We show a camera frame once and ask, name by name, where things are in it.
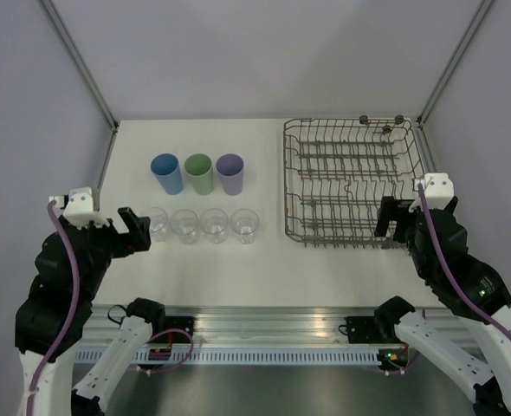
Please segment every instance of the metal wire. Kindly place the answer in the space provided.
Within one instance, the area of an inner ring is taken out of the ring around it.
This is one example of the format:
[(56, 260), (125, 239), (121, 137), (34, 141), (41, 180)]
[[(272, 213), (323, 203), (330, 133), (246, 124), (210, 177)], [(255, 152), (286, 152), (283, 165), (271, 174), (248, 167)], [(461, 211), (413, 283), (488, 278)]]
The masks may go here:
[(395, 248), (374, 237), (384, 196), (413, 198), (424, 174), (411, 123), (390, 119), (294, 119), (284, 125), (285, 230), (312, 246)]

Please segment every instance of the green cup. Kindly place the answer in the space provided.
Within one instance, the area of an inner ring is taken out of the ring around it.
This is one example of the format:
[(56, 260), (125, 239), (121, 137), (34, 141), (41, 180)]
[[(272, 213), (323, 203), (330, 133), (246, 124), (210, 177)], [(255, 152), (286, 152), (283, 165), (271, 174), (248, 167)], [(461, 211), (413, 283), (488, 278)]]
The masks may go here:
[(184, 163), (184, 171), (198, 194), (213, 192), (213, 164), (207, 154), (192, 154)]

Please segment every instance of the gray floor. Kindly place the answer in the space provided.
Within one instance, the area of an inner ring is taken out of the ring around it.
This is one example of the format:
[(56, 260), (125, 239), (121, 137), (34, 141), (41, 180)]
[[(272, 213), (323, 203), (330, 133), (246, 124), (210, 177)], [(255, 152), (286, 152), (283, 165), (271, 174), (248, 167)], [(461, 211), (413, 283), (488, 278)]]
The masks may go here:
[[(78, 380), (89, 366), (77, 366)], [(356, 367), (185, 366), (118, 385), (107, 416), (473, 416), (471, 403), (427, 360), (407, 375)]]

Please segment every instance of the white wall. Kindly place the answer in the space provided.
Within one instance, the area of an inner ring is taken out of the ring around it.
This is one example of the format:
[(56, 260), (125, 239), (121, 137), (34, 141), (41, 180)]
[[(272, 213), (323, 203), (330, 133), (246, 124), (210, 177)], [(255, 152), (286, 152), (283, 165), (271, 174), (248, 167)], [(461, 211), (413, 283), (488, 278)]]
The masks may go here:
[(496, 3), (428, 128), (460, 197), (471, 254), (511, 291), (511, 0)]
[(16, 413), (15, 313), (52, 232), (48, 195), (92, 184), (109, 130), (35, 0), (0, 0), (0, 415)]
[(479, 0), (55, 0), (115, 116), (417, 115)]

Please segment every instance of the white table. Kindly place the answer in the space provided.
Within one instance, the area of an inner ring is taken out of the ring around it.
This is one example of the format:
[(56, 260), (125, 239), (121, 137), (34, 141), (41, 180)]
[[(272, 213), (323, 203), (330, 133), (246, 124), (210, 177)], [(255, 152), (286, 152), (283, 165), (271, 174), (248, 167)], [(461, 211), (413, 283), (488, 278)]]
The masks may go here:
[[(200, 215), (212, 207), (230, 216), (246, 207), (260, 216), (261, 229), (251, 245), (232, 236), (219, 245), (174, 240), (114, 260), (96, 303), (128, 303), (140, 296), (168, 306), (373, 307), (401, 295), (418, 307), (442, 306), (403, 250), (305, 248), (284, 235), (284, 121), (123, 121), (100, 195), (105, 215), (116, 219), (121, 206), (137, 214), (159, 206), (169, 216), (183, 208)], [(150, 171), (160, 153), (176, 154), (181, 168), (193, 153), (206, 153), (214, 163), (224, 153), (238, 153), (245, 161), (244, 191), (227, 196), (216, 176), (215, 191), (199, 196), (183, 171), (184, 190), (167, 195)], [(117, 220), (116, 226), (126, 229)]]

